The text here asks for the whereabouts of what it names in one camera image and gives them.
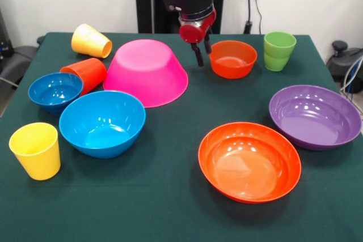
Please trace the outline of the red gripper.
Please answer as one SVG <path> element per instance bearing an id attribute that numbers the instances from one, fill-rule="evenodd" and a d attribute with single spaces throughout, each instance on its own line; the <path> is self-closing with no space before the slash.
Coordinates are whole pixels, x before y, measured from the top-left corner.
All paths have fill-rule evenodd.
<path id="1" fill-rule="evenodd" d="M 216 17 L 216 11 L 213 11 L 206 18 L 198 21 L 186 21 L 179 17 L 179 34 L 185 42 L 191 44 L 199 67 L 204 66 L 204 61 L 197 44 L 204 39 L 205 51 L 207 54 L 211 54 L 212 46 L 210 44 L 210 34 L 212 33 L 211 27 L 215 22 Z"/>

